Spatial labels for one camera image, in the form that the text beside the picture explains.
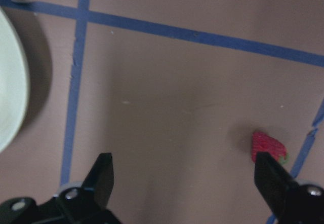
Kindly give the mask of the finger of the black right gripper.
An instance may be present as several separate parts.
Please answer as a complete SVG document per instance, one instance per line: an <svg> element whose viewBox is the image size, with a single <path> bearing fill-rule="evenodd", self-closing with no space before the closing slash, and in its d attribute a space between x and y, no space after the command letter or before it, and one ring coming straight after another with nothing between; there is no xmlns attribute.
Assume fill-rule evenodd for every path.
<svg viewBox="0 0 324 224"><path fill-rule="evenodd" d="M111 153L101 153L80 186L65 188L38 205L19 197L1 203L1 223L118 223L107 209L114 185Z"/></svg>
<svg viewBox="0 0 324 224"><path fill-rule="evenodd" d="M268 152L256 155L254 183L278 223L323 223L323 188L296 181Z"/></svg>

